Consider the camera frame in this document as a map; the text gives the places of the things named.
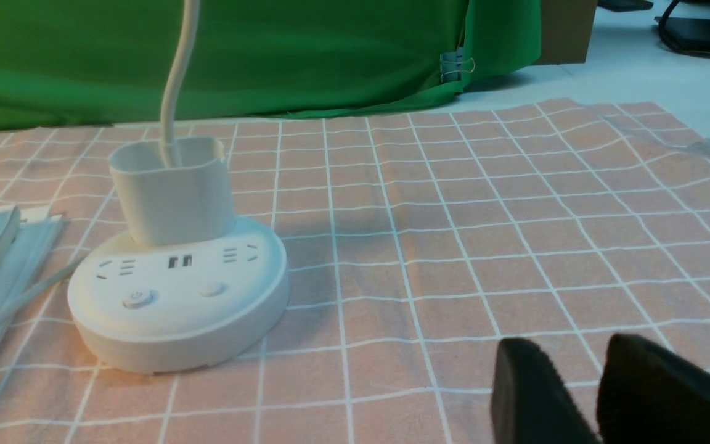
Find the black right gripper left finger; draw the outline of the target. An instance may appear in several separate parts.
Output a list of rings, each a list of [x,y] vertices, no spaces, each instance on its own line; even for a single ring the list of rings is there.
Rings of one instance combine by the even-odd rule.
[[[502,339],[491,394],[496,443],[597,443],[549,356],[528,339]]]

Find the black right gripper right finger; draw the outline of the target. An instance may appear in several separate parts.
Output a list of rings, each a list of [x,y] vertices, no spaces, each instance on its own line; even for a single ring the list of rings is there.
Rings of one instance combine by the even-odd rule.
[[[605,443],[710,443],[710,373],[642,335],[612,335],[595,415]]]

